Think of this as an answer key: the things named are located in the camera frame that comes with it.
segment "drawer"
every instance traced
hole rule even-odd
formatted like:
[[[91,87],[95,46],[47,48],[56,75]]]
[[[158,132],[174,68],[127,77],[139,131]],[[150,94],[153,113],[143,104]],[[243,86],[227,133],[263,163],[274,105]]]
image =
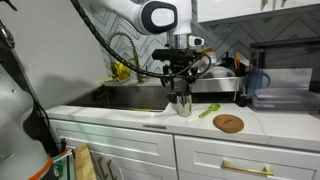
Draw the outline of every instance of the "drawer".
[[[176,169],[172,167],[159,166],[94,151],[91,151],[91,156],[95,167],[98,167],[97,171],[101,169],[103,171],[105,178],[99,176],[102,180],[114,180],[115,177],[117,177],[117,180],[177,180]]]
[[[60,120],[50,123],[56,143],[65,138],[69,146],[87,143],[93,151],[175,167],[171,135]]]
[[[223,180],[223,179],[217,179],[213,177],[179,171],[179,180]]]
[[[316,153],[182,136],[175,137],[175,141],[179,170],[204,176],[228,180],[314,180],[315,172],[320,170],[320,155]],[[274,175],[247,171],[265,173],[266,168]]]

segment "metal cup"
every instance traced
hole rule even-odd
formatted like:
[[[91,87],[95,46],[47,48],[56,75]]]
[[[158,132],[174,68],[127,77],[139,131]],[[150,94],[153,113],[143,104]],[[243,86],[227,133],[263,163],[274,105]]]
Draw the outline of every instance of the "metal cup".
[[[192,113],[191,93],[177,93],[177,112],[182,117],[188,117]]]

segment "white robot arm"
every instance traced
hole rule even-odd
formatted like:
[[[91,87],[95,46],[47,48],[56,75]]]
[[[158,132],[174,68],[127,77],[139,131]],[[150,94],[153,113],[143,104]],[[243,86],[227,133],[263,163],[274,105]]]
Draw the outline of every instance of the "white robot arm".
[[[142,34],[191,33],[191,0],[150,0],[136,4],[131,0],[89,0],[130,22]]]

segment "kitchen sink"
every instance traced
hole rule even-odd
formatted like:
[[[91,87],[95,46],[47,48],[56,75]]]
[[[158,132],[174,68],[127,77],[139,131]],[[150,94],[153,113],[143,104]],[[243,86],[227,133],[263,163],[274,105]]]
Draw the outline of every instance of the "kitchen sink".
[[[162,112],[168,103],[161,86],[102,86],[66,105]]]

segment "wooden coaster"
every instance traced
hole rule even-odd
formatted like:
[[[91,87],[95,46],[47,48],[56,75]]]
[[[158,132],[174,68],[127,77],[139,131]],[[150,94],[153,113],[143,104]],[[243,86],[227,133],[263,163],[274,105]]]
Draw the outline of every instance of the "wooden coaster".
[[[243,121],[237,116],[221,114],[213,119],[213,124],[223,132],[236,133],[244,128]]]

